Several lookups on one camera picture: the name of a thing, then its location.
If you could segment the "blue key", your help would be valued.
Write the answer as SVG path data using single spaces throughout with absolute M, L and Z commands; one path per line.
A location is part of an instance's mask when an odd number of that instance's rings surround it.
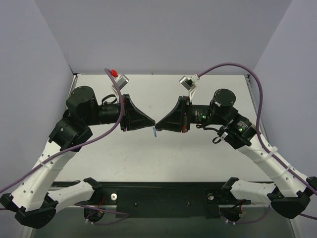
M 152 127 L 152 129 L 153 129 L 153 134 L 154 134 L 154 137 L 155 137 L 155 138 L 157 138 L 157 130 L 155 129 L 155 127 L 154 127 L 154 126 Z

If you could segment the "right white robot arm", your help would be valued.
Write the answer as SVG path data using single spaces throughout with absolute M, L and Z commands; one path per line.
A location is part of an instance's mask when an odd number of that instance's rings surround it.
M 277 159 L 276 147 L 257 133 L 256 126 L 234 108 L 235 94 L 228 89 L 215 91 L 209 105 L 194 105 L 180 96 L 173 110 L 156 123 L 157 131 L 186 133 L 190 126 L 217 133 L 214 144 L 227 142 L 247 156 L 270 179 L 271 183 L 248 182 L 230 178 L 222 187 L 221 197 L 227 203 L 255 202 L 269 205 L 279 215 L 293 219 L 310 203 L 317 190 L 317 178 L 298 172 L 285 159 Z

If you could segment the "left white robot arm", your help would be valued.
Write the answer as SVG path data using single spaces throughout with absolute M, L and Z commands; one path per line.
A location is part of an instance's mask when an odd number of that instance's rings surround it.
M 132 131 L 155 125 L 152 118 L 132 103 L 128 94 L 118 103 L 99 105 L 93 89 L 81 86 L 72 91 L 66 105 L 67 110 L 34 166 L 37 171 L 23 179 L 15 191 L 0 198 L 1 205 L 14 212 L 21 225 L 39 229 L 64 208 L 76 203 L 98 205 L 103 201 L 106 192 L 93 178 L 60 190 L 49 190 L 66 163 L 92 137 L 91 126 L 113 123 L 122 131 Z

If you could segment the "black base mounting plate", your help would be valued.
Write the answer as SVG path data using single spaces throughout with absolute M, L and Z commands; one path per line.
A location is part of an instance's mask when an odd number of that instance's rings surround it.
M 102 191 L 83 205 L 116 206 L 117 217 L 238 218 L 242 202 L 223 191 L 223 182 L 103 182 Z

